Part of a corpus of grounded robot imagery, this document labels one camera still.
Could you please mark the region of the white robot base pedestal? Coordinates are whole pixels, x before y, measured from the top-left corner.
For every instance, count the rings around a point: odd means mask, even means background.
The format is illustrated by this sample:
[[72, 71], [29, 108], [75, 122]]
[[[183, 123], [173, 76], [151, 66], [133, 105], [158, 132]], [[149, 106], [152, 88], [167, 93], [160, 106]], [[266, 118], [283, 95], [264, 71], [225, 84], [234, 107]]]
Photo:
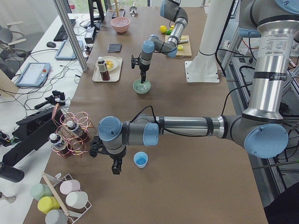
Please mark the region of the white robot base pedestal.
[[233, 0], [212, 0], [209, 6], [199, 53], [185, 62], [186, 80], [189, 83], [219, 83], [217, 73], [217, 48], [221, 42], [226, 21], [231, 16]]

